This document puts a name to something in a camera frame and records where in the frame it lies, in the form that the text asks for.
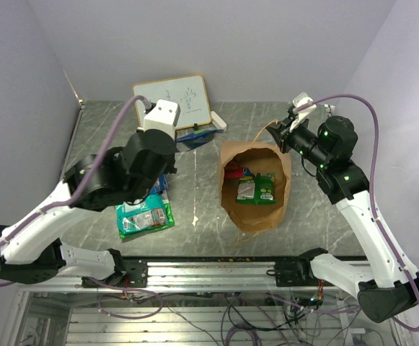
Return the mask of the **brown paper bag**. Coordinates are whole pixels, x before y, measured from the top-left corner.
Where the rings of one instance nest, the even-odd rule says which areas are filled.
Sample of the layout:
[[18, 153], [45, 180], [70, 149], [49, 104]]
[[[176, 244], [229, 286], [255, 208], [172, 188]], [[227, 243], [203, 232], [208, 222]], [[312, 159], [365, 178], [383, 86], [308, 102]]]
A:
[[237, 227], [236, 243], [279, 226], [291, 188], [291, 158], [278, 144], [223, 141], [217, 166], [221, 207]]

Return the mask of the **green snack packet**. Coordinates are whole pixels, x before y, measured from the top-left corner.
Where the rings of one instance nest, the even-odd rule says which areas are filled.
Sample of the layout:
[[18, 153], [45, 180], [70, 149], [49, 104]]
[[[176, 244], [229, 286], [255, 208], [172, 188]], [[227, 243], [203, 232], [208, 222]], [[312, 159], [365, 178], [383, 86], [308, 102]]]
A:
[[275, 174], [256, 174], [239, 181], [235, 201], [248, 205], [273, 205], [275, 199]]

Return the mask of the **red snack packet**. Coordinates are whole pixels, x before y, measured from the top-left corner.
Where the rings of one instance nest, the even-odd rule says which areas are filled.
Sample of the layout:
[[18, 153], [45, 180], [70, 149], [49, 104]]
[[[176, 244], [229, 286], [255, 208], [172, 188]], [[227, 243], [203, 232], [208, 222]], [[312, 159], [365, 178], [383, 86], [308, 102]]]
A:
[[250, 176], [250, 170], [236, 162], [230, 161], [224, 167], [224, 179], [245, 179]]

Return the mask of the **blue Burts chips bag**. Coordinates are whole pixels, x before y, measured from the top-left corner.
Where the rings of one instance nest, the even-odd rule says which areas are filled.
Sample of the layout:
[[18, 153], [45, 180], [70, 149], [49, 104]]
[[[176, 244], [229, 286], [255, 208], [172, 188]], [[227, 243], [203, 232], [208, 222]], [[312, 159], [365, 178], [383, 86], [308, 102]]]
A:
[[161, 195], [168, 189], [169, 185], [167, 182], [166, 174], [161, 174], [157, 181], [154, 183], [152, 188], [149, 191], [150, 195]]

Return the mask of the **blue green Burts vinegar bag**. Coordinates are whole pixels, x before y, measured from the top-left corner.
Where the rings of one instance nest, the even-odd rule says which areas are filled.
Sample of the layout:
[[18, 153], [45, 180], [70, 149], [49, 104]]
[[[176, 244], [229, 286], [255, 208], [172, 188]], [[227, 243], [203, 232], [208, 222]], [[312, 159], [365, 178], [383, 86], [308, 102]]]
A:
[[216, 134], [223, 133], [221, 129], [197, 130], [194, 133], [179, 137], [176, 147], [179, 152], [195, 150], [212, 141]]

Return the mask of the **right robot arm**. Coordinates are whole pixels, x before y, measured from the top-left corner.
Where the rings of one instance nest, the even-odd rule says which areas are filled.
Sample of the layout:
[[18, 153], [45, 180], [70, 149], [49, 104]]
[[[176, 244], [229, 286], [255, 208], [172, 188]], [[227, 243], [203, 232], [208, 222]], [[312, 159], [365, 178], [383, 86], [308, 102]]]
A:
[[402, 254], [382, 218], [374, 216], [369, 180], [351, 159], [358, 140], [354, 125], [345, 117], [332, 116], [317, 133], [307, 126], [303, 122], [294, 127], [288, 117], [267, 130], [281, 152], [294, 150], [316, 167], [319, 188], [350, 225], [369, 267], [355, 267], [317, 248], [301, 255], [297, 279], [305, 285], [320, 279], [339, 287], [376, 323], [417, 306], [419, 271]]

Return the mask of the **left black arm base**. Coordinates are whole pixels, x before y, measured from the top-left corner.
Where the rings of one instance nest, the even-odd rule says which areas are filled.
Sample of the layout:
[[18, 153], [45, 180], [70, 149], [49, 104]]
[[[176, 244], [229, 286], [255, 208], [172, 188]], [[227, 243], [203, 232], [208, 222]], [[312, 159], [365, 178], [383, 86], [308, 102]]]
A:
[[122, 288], [145, 288], [148, 280], [148, 265], [144, 259], [123, 257], [113, 260], [113, 265], [95, 269], [82, 277], [83, 288], [100, 288], [92, 278], [105, 285]]

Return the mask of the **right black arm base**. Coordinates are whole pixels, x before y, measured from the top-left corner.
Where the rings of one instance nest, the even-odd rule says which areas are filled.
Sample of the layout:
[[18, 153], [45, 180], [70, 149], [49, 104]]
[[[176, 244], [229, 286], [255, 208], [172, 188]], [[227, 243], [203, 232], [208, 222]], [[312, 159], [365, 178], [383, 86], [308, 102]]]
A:
[[266, 271], [266, 275], [274, 278], [279, 288], [319, 284], [319, 279], [312, 274], [309, 262], [301, 259], [276, 262], [273, 269]]

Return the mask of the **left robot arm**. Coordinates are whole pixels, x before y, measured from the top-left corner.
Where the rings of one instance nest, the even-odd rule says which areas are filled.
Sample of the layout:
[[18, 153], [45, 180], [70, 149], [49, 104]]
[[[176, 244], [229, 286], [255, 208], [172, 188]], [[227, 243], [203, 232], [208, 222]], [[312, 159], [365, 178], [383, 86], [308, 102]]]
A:
[[55, 276], [95, 278], [120, 285], [128, 266], [118, 250], [70, 246], [61, 236], [104, 209], [145, 199], [163, 173], [175, 173], [175, 135], [151, 129], [110, 148], [99, 165], [88, 155], [25, 220], [0, 225], [0, 279], [33, 285]]

